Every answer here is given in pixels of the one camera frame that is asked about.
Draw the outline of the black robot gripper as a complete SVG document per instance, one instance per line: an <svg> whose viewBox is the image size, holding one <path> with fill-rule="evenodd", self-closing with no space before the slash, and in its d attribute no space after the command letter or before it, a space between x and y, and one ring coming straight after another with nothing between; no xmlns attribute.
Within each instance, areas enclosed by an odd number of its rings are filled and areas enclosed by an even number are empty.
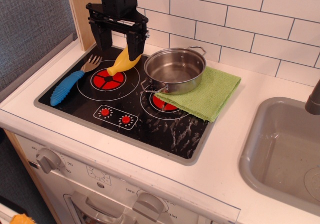
<svg viewBox="0 0 320 224"><path fill-rule="evenodd" d="M126 34L129 60L136 60L143 52L148 37L148 18L137 11L138 0L101 0L89 2L89 24L101 51L112 44L112 31Z"/></svg>

